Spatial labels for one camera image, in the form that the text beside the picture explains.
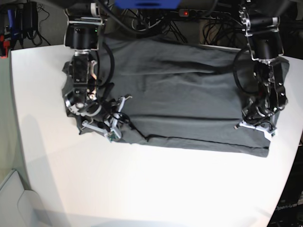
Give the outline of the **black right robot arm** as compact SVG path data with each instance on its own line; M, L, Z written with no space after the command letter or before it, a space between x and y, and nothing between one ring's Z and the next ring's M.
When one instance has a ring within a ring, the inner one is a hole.
M128 122L122 109L131 95L111 99L115 60L109 46L100 40L105 15L96 0L80 0L65 9L68 19L64 45L74 51L63 72L62 89L66 115L74 118L79 134L96 132L109 141L122 138Z

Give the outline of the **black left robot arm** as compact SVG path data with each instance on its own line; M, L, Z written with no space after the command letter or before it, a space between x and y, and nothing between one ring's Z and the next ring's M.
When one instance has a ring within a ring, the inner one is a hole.
M242 0L239 4L239 17L247 45L234 58L233 76L238 89L248 96L248 102L242 109L242 121L236 128L260 131L267 140L272 140L276 134L275 115L284 110L288 102L279 25L281 15L291 3L290 0ZM257 91L245 90L238 78L236 64L245 52L249 52L255 62L253 77L258 83Z

